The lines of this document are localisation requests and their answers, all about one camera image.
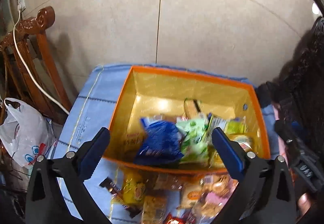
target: yellow snack package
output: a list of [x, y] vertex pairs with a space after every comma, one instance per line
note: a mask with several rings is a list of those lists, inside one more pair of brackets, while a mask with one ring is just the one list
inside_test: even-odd
[[145, 184], [143, 177], [135, 170], [124, 170], [124, 182], [122, 186], [123, 201], [128, 204], [141, 206], [144, 203]]

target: white power cord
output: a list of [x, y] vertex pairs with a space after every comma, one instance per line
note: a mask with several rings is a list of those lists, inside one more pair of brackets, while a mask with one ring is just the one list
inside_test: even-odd
[[18, 53], [18, 56], [19, 58], [21, 59], [22, 63], [24, 64], [25, 68], [27, 69], [27, 72], [31, 78], [31, 80], [35, 83], [36, 87], [47, 97], [49, 98], [52, 102], [54, 102], [57, 106], [59, 106], [67, 115], [69, 115], [69, 111], [67, 109], [65, 109], [63, 107], [63, 105], [61, 103], [59, 103], [57, 100], [55, 100], [51, 95], [49, 95], [38, 83], [37, 81], [35, 80], [33, 74], [31, 73], [30, 69], [28, 68], [26, 62], [24, 61], [22, 55], [20, 54], [20, 51], [18, 49], [18, 46], [17, 46], [17, 42], [16, 42], [16, 36], [15, 36], [15, 30], [16, 30], [16, 25], [18, 24], [18, 22], [20, 21], [20, 14], [21, 14], [21, 8], [19, 9], [20, 7], [18, 6], [18, 12], [19, 12], [19, 17], [18, 17], [18, 21], [17, 23], [14, 25], [14, 43], [15, 43], [15, 47], [16, 47], [16, 50], [17, 50], [17, 53]]

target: wall socket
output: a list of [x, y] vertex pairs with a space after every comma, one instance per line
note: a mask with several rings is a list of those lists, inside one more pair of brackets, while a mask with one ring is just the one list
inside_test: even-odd
[[18, 0], [18, 4], [21, 4], [21, 11], [24, 11], [26, 9], [25, 0]]

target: carved wooden chair back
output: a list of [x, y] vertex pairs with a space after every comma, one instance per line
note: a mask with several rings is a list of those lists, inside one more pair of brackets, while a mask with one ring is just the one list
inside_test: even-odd
[[[16, 42], [17, 42], [19, 52], [21, 53], [31, 73], [33, 74], [35, 80], [37, 81], [38, 84], [40, 84], [44, 88], [44, 84], [36, 72], [35, 65], [33, 63], [33, 59], [30, 54], [29, 46], [27, 43], [27, 38], [29, 37], [29, 35], [36, 35], [39, 51], [41, 53], [44, 65], [46, 66], [47, 73], [54, 84], [56, 93], [59, 97], [59, 101], [68, 111], [70, 111], [72, 104], [69, 101], [66, 91], [63, 87], [62, 80], [57, 71], [46, 38], [45, 30], [51, 27], [54, 21], [55, 21], [55, 13], [54, 13], [54, 9], [51, 6], [47, 6], [41, 9], [38, 12], [37, 17], [31, 17], [26, 20], [22, 20], [17, 24], [16, 27], [17, 29], [15, 33]], [[9, 47], [13, 51], [15, 60], [17, 62], [17, 67], [21, 73], [22, 80], [24, 82], [25, 87], [27, 88], [30, 98], [23, 93], [22, 86], [19, 84], [17, 78], [15, 77], [14, 71], [9, 62], [9, 57], [8, 57]], [[8, 73], [11, 76], [14, 86], [16, 87], [17, 94], [20, 96], [20, 98], [23, 101], [35, 107], [36, 109], [38, 109], [42, 114], [52, 118], [56, 122], [62, 123], [62, 119], [58, 116], [57, 112], [55, 111], [53, 103], [51, 103], [51, 101], [45, 95], [43, 95], [42, 92], [36, 87], [32, 79], [30, 78], [25, 66], [20, 60], [16, 47], [14, 45], [12, 32], [8, 33], [0, 43], [0, 50], [4, 58], [6, 73]], [[7, 89], [7, 77], [6, 77], [5, 87]], [[1, 113], [1, 117], [0, 117], [0, 123], [2, 122], [3, 122], [3, 113]]]

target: orange box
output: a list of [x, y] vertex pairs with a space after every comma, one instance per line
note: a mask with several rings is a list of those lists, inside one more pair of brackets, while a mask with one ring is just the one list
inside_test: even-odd
[[132, 163], [146, 136], [139, 119], [161, 113], [182, 116], [186, 98], [200, 100], [200, 109], [206, 114], [212, 112], [223, 119], [245, 117], [248, 133], [255, 135], [253, 151], [261, 158], [270, 159], [267, 131], [252, 85], [210, 75], [143, 66], [132, 66], [125, 80], [110, 122], [111, 139], [104, 157], [146, 171], [225, 173], [225, 169], [198, 168], [193, 164], [173, 169]]

